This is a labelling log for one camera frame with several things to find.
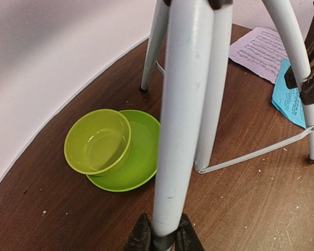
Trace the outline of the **blue sheet music page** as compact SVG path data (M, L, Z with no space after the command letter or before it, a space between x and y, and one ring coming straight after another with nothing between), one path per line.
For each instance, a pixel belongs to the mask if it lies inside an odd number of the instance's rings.
M290 62L287 59L282 59L272 94L272 104L290 122L306 128L299 90L297 88L288 89L285 83L284 76L289 67Z

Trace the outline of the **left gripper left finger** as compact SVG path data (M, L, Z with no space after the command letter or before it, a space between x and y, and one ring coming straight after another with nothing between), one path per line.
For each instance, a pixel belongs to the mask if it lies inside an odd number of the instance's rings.
M152 251L152 225L146 213L141 214L127 239L125 251Z

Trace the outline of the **white music stand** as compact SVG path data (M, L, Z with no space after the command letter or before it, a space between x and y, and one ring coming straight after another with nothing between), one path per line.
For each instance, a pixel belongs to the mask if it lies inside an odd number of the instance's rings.
M233 1L157 1L140 90L149 88L166 44L152 244L170 250L192 170L208 173L309 139L314 162L314 104L303 104L307 128L264 149L209 166L225 87Z

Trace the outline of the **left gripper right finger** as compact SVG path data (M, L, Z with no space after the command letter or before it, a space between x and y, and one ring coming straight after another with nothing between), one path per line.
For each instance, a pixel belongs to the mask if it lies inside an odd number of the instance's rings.
M204 251L204 248L188 218L183 213L175 235L175 250Z

